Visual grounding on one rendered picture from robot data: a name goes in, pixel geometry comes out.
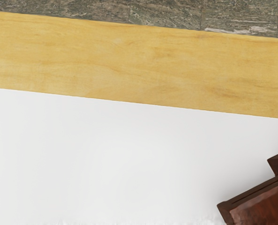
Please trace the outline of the dark brown wooden cabinet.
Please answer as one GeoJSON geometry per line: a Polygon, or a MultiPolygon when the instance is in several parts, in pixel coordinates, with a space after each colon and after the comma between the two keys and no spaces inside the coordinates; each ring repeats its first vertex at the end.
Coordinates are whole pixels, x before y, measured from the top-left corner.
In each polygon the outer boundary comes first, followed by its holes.
{"type": "Polygon", "coordinates": [[[278,154],[267,162],[274,178],[217,205],[226,225],[278,225],[278,154]]]}

